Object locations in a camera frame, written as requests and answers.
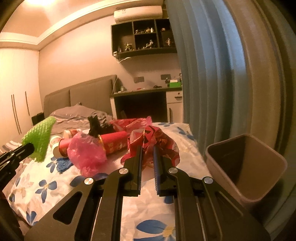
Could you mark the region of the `green foam net sleeve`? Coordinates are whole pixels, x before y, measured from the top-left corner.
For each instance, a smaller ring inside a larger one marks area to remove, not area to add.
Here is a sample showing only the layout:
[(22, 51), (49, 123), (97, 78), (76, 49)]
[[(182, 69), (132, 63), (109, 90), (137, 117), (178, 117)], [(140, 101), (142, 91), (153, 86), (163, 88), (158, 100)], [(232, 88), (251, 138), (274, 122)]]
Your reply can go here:
[(30, 144), (34, 147), (30, 158), (34, 159), (36, 162), (41, 163), (46, 157), (51, 130), (55, 122), (56, 119), (53, 116), (49, 116), (37, 123), (22, 138), (22, 146)]

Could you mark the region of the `red white paper cup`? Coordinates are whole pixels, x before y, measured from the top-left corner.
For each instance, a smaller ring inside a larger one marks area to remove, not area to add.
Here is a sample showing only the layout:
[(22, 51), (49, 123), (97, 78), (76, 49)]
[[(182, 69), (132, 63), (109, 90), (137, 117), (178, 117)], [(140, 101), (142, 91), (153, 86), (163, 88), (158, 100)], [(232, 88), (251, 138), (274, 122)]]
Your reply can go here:
[(79, 128), (64, 130), (63, 131), (63, 138), (64, 139), (73, 138), (79, 132), (81, 132), (81, 129), (79, 129)]
[(55, 158), (62, 157), (62, 155), (61, 155), (61, 153), (59, 151), (60, 140), (62, 140), (62, 138), (60, 136), (53, 136), (50, 139), (50, 147), (51, 147), (52, 153), (53, 153)]

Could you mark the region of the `pink plastic bag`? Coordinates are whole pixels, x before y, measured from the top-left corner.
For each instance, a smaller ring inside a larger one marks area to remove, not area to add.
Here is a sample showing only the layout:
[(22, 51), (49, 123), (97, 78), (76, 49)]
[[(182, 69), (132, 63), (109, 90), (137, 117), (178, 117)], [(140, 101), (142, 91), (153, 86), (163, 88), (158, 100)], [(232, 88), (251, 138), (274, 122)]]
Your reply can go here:
[(73, 165), (83, 176), (91, 177), (100, 172), (107, 162), (103, 144), (93, 136), (78, 132), (70, 141), (67, 154)]

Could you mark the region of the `red cylindrical gift tube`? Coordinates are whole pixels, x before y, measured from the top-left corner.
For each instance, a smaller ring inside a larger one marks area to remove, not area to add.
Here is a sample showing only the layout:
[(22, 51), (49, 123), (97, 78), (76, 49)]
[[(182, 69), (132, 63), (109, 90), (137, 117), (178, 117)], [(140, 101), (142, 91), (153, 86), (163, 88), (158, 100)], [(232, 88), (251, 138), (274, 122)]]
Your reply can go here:
[[(121, 131), (121, 132), (108, 133), (105, 135), (99, 135), (99, 137), (97, 138), (99, 142), (103, 144), (106, 154), (109, 155), (127, 147), (127, 137), (128, 137), (127, 132)], [(62, 157), (68, 157), (67, 149), (71, 141), (72, 141), (71, 138), (68, 138), (68, 139), (62, 138), (62, 140), (60, 140), (59, 151)]]

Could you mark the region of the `red patterned plastic wrapper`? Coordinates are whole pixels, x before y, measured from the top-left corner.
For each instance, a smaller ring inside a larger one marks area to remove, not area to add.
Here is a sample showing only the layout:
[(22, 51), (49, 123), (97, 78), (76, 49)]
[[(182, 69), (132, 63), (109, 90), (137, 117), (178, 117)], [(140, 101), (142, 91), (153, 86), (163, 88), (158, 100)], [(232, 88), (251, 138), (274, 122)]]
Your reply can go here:
[(142, 147), (142, 169), (146, 167), (153, 168), (153, 149), (159, 147), (161, 156), (171, 160), (173, 166), (180, 163), (179, 148), (177, 143), (156, 126), (146, 126), (144, 129), (133, 130), (127, 138), (128, 153), (125, 154), (120, 163), (124, 165), (129, 158), (135, 157), (138, 146)]

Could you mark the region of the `blue foam net sleeve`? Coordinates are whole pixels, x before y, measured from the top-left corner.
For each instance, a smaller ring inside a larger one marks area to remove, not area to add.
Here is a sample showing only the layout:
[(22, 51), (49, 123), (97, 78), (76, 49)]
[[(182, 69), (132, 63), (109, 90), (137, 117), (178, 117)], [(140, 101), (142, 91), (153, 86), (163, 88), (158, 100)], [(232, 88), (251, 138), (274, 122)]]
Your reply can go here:
[(63, 174), (70, 167), (73, 166), (73, 163), (69, 160), (69, 158), (58, 158), (57, 159), (57, 171), (59, 174)]

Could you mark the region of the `red snack bag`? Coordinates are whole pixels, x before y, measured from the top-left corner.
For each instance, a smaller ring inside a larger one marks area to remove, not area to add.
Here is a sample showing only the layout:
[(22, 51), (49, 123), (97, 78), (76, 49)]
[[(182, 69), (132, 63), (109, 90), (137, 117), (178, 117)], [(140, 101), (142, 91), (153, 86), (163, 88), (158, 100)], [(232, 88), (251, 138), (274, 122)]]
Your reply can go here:
[(152, 125), (152, 117), (111, 120), (110, 124), (117, 132), (125, 131), (131, 133), (133, 130), (143, 129), (146, 126)]

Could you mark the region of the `beige trash bin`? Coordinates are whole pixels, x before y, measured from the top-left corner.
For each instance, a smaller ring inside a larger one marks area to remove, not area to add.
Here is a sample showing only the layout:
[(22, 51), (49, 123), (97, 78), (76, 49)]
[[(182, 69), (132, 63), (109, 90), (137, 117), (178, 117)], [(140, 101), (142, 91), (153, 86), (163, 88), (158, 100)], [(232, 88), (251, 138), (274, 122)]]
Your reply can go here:
[(248, 134), (209, 145), (205, 156), (212, 178), (246, 209), (258, 204), (287, 169), (283, 156)]

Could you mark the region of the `floral white blue bedsheet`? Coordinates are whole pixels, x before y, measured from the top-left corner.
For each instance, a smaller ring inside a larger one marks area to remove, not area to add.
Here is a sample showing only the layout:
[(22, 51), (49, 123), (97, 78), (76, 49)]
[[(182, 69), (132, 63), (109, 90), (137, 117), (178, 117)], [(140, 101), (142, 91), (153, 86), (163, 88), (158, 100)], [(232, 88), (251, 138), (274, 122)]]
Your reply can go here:
[[(155, 123), (178, 145), (178, 168), (189, 176), (202, 179), (209, 170), (198, 151), (196, 141), (186, 123)], [(84, 181), (80, 171), (65, 162), (61, 167), (52, 150), (46, 159), (37, 163), (26, 159), (20, 163), (16, 176), (4, 188), (4, 195), (22, 229), (35, 225), (74, 187)], [(142, 172), (141, 193), (138, 197), (123, 199), (121, 240), (175, 240), (174, 205), (171, 197), (159, 197), (154, 183), (154, 170), (147, 167)]]

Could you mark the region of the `black bedside table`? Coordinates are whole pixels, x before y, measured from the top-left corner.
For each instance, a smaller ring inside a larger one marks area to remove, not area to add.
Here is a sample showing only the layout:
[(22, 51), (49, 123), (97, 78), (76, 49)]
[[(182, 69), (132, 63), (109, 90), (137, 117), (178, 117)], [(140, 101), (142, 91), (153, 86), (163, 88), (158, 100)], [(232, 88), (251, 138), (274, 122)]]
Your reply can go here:
[(44, 113), (38, 113), (35, 116), (32, 116), (31, 119), (32, 119), (32, 124), (35, 126), (36, 124), (38, 124), (39, 122), (45, 119), (45, 115)]

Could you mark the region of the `white wardrobe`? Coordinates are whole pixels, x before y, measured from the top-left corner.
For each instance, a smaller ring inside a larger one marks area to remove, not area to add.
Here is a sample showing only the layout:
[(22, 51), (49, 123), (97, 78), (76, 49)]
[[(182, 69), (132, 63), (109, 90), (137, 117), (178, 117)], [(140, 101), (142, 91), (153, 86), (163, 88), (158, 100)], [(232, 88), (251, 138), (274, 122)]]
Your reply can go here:
[(39, 52), (1, 49), (1, 143), (32, 128), (41, 113)]

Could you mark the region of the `grey upholstered headboard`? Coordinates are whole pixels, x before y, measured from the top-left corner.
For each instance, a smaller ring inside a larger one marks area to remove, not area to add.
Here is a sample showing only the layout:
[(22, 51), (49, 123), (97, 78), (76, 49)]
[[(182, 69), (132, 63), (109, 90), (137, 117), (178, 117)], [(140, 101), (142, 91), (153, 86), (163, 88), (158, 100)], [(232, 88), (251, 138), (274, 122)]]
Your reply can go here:
[(79, 103), (87, 108), (112, 114), (110, 96), (116, 80), (116, 75), (108, 75), (47, 94), (44, 99), (45, 117), (48, 117), (57, 109), (74, 106)]

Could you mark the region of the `dark desk with white drawers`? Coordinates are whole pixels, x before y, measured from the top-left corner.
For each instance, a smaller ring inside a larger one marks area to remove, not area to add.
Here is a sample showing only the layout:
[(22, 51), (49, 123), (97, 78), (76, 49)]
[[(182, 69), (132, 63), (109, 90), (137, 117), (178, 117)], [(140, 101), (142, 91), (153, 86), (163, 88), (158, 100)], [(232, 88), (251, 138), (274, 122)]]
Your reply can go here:
[(151, 116), (153, 122), (184, 121), (181, 87), (118, 92), (110, 96), (110, 103), (112, 115), (117, 119)]

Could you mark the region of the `green box on desk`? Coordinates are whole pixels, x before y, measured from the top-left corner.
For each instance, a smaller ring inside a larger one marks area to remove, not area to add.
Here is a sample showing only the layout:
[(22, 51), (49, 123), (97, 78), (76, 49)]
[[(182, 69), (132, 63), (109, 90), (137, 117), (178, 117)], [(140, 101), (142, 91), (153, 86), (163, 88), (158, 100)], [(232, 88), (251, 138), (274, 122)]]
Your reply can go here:
[(179, 87), (182, 87), (182, 84), (179, 80), (170, 80), (169, 82), (169, 87), (170, 88), (179, 88)]

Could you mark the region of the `blue grey curtain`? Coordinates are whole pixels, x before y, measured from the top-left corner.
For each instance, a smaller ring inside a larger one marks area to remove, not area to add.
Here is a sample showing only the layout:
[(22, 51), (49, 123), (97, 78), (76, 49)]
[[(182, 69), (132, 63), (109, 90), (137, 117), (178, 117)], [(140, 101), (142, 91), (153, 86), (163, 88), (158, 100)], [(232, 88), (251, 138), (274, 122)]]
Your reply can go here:
[(252, 135), (287, 169), (250, 210), (274, 240), (295, 212), (295, 33), (273, 1), (166, 1), (184, 121), (206, 148)]

